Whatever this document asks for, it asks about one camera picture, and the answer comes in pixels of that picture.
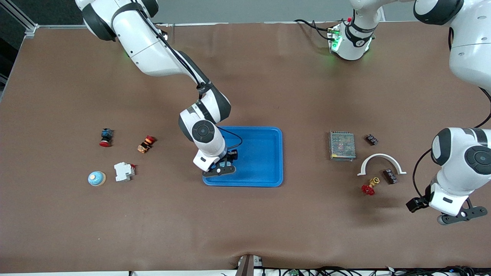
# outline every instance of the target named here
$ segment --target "red cap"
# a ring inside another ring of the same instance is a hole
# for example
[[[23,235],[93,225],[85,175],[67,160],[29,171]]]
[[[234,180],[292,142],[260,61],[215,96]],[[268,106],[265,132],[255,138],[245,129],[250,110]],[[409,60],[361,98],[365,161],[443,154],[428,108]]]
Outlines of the red cap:
[[[147,139],[150,141],[150,142],[155,142],[155,138],[153,138],[152,136],[150,135],[147,135]]]
[[[107,142],[107,141],[101,141],[101,142],[99,143],[99,146],[108,148],[108,147],[110,147],[111,145],[110,145],[110,144],[109,144],[109,142]]]
[[[361,186],[361,191],[367,195],[374,195],[375,194],[375,190],[368,185]]]

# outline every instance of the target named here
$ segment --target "white pipe clamp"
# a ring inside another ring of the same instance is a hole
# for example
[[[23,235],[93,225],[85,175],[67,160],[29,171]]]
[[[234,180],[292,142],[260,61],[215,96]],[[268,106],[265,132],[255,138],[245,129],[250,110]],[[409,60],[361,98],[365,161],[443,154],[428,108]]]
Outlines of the white pipe clamp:
[[[387,155],[387,154],[383,154],[383,153],[376,153],[376,154],[370,155],[367,159],[365,159],[365,161],[363,161],[363,164],[361,164],[361,172],[358,174],[358,176],[367,174],[366,173],[367,163],[368,163],[368,161],[370,161],[370,159],[372,159],[374,157],[382,157],[384,159],[389,160],[394,165],[394,167],[396,167],[397,174],[406,174],[405,171],[402,171],[401,165],[399,165],[399,163],[397,163],[397,161],[392,156]]]

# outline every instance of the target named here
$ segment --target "green led light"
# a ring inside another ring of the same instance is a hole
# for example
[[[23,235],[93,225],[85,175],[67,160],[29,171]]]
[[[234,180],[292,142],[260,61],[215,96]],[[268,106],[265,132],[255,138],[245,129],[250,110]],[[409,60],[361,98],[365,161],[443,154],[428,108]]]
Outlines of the green led light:
[[[332,42],[332,50],[337,51],[339,49],[339,45],[341,44],[341,41],[343,40],[343,37],[339,35],[336,37],[336,39]]]

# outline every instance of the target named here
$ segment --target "black bracket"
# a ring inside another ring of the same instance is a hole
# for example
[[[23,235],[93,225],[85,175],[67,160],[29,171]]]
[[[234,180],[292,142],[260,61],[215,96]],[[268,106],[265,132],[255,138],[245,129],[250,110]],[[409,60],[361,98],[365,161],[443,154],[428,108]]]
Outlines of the black bracket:
[[[208,90],[212,89],[214,87],[213,83],[211,81],[208,81],[207,83],[200,83],[196,89],[198,90],[199,95],[203,95],[206,93]]]
[[[428,208],[428,201],[424,196],[422,197],[414,197],[410,201],[406,203],[406,207],[411,213],[414,213],[420,209]]]
[[[467,198],[465,201],[467,202],[467,208],[462,207],[456,217],[443,214],[438,217],[438,223],[441,225],[449,225],[456,222],[469,221],[488,214],[486,208],[482,206],[473,207],[469,198]]]
[[[212,177],[212,176],[220,176],[223,174],[234,173],[235,166],[232,163],[237,160],[239,157],[237,150],[231,150],[227,152],[227,154],[217,162],[214,168],[211,168],[209,171],[204,171],[202,174],[204,177]]]

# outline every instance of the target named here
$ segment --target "metal frame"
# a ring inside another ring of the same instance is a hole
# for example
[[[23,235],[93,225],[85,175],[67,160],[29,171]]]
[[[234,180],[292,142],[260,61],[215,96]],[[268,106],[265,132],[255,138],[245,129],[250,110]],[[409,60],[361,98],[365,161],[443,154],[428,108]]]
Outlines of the metal frame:
[[[0,73],[0,83],[7,84],[8,77]]]
[[[11,0],[0,0],[0,6],[26,28],[26,38],[32,38],[34,36],[38,24],[34,23],[18,6]]]

